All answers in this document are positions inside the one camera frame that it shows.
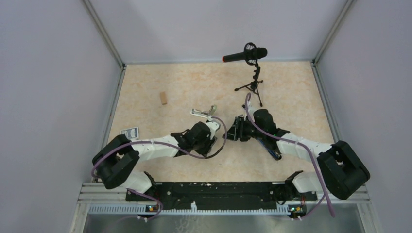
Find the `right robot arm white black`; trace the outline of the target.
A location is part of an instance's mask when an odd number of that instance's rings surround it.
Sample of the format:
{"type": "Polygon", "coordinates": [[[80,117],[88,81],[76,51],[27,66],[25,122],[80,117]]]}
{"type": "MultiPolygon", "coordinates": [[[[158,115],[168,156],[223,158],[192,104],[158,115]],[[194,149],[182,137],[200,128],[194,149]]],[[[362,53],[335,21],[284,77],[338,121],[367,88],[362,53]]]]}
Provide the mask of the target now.
{"type": "Polygon", "coordinates": [[[259,141],[276,160],[283,154],[293,155],[308,162],[315,160],[316,172],[298,172],[290,176],[285,194],[298,200],[307,192],[322,192],[320,175],[327,191],[346,200],[371,177],[369,170],[345,141],[334,144],[320,143],[296,136],[276,126],[266,109],[259,109],[250,116],[235,117],[233,125],[223,135],[231,141],[246,142],[251,138],[259,141]]]}

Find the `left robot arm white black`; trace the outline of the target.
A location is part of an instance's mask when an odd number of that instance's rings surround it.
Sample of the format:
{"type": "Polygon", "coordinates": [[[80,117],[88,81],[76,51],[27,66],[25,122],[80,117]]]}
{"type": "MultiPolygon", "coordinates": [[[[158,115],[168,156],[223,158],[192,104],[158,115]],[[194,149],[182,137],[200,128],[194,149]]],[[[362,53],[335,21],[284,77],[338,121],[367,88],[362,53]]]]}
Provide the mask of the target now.
{"type": "Polygon", "coordinates": [[[196,152],[194,157],[205,159],[219,128],[215,121],[198,122],[183,132],[149,140],[128,139],[120,134],[94,156],[92,174],[101,179],[106,189],[132,189],[143,200],[151,200],[156,193],[155,181],[148,172],[139,171],[137,164],[191,155],[192,151],[196,152]]]}

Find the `blue stapler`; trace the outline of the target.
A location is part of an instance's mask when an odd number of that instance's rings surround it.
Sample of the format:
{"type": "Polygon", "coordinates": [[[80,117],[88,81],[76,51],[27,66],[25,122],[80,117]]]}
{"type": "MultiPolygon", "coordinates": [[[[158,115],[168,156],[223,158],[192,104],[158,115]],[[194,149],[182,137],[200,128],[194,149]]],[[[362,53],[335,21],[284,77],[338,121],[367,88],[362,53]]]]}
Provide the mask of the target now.
{"type": "Polygon", "coordinates": [[[267,150],[267,152],[275,159],[275,160],[281,160],[282,155],[281,152],[277,146],[277,139],[274,139],[272,137],[266,137],[266,138],[258,138],[257,141],[267,150]]]}

